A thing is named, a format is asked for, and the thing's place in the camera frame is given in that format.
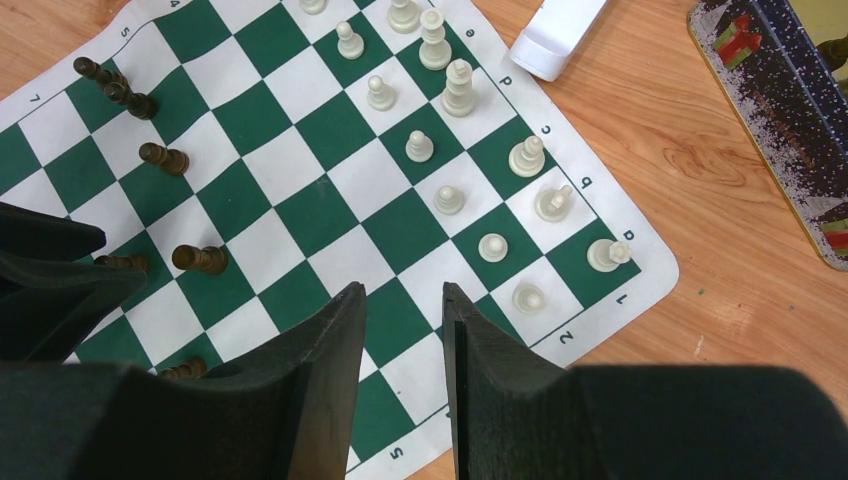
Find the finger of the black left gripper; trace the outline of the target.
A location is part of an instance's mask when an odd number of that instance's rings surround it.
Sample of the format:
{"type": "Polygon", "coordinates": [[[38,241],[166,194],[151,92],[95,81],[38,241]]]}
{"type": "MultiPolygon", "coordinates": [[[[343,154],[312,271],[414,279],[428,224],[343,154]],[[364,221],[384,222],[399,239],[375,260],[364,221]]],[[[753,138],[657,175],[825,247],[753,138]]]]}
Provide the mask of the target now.
{"type": "Polygon", "coordinates": [[[96,226],[1,203],[1,251],[44,261],[76,261],[106,245],[96,226]]]}
{"type": "Polygon", "coordinates": [[[1,254],[1,360],[62,362],[145,286],[137,269],[1,254]]]}

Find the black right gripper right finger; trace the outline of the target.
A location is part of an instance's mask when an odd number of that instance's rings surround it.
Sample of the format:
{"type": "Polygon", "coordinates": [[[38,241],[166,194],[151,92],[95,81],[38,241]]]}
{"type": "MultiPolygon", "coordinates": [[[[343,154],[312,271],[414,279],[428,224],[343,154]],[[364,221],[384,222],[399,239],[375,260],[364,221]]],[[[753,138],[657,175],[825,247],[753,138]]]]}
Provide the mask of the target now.
{"type": "Polygon", "coordinates": [[[594,479],[597,453],[580,378],[443,286],[442,330],[459,479],[594,479]]]}

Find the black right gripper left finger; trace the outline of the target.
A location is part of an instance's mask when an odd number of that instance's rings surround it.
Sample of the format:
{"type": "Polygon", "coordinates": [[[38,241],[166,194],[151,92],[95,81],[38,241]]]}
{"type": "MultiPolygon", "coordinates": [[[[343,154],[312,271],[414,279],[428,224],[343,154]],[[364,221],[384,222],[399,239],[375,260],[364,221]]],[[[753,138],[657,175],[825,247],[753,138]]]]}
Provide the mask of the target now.
{"type": "Polygon", "coordinates": [[[365,323],[365,287],[351,282],[287,331],[177,381],[188,398],[174,407],[166,478],[342,478],[365,323]]]}

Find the dark brown chess pawn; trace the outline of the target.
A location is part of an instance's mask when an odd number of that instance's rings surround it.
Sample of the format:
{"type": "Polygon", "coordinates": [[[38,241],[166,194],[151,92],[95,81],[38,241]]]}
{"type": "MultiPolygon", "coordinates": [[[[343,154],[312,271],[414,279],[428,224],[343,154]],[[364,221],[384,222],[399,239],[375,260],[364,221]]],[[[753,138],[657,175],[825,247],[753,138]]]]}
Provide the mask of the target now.
{"type": "Polygon", "coordinates": [[[136,118],[150,120],[158,112],[158,106],[151,97],[134,93],[120,83],[112,82],[106,85],[103,92],[109,100],[124,106],[136,118]]]}

